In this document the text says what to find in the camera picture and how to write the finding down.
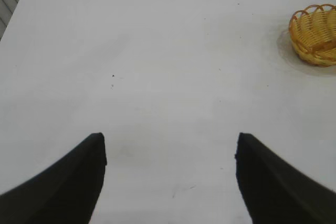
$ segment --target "wicker basket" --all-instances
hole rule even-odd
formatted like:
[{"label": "wicker basket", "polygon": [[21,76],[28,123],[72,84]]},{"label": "wicker basket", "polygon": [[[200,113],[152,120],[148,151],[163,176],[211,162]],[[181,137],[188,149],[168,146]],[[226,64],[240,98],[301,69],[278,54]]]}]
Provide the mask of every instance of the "wicker basket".
[{"label": "wicker basket", "polygon": [[336,65],[335,6],[310,5],[295,12],[289,22],[289,34],[302,60],[319,67]]}]

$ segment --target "table surface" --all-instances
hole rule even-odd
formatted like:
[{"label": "table surface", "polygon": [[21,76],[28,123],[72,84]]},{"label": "table surface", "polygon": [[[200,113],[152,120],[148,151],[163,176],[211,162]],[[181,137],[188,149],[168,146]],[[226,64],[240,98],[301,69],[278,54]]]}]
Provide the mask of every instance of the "table surface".
[{"label": "table surface", "polygon": [[0,191],[92,132],[92,223],[251,220],[239,132],[336,189],[336,68],[298,60],[291,14],[334,0],[20,0],[0,42]]}]

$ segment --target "yellow wicker basket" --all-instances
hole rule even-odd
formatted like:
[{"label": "yellow wicker basket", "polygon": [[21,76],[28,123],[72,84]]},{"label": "yellow wicker basket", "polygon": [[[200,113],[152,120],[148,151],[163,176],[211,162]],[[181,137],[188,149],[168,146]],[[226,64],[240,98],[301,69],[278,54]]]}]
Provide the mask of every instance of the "yellow wicker basket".
[{"label": "yellow wicker basket", "polygon": [[289,22],[292,45],[300,58],[319,67],[336,65],[336,7],[310,5]]}]

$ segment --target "white tabletop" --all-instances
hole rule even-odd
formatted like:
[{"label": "white tabletop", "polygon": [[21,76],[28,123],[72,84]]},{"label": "white tabletop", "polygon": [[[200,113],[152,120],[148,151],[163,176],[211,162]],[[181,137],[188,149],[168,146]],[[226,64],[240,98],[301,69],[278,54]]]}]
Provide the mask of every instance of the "white tabletop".
[{"label": "white tabletop", "polygon": [[0,42],[0,191],[102,132],[92,223],[249,224],[241,131],[336,189],[336,68],[302,63],[287,33],[323,3],[20,0]]}]

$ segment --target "white table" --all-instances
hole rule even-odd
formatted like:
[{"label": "white table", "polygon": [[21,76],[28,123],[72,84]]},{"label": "white table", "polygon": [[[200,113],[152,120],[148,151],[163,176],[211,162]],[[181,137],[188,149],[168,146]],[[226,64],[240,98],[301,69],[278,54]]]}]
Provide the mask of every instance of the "white table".
[{"label": "white table", "polygon": [[287,33],[314,3],[335,4],[20,0],[0,42],[0,192],[92,132],[109,162],[92,223],[251,223],[241,131],[336,189],[336,68],[304,65]]}]

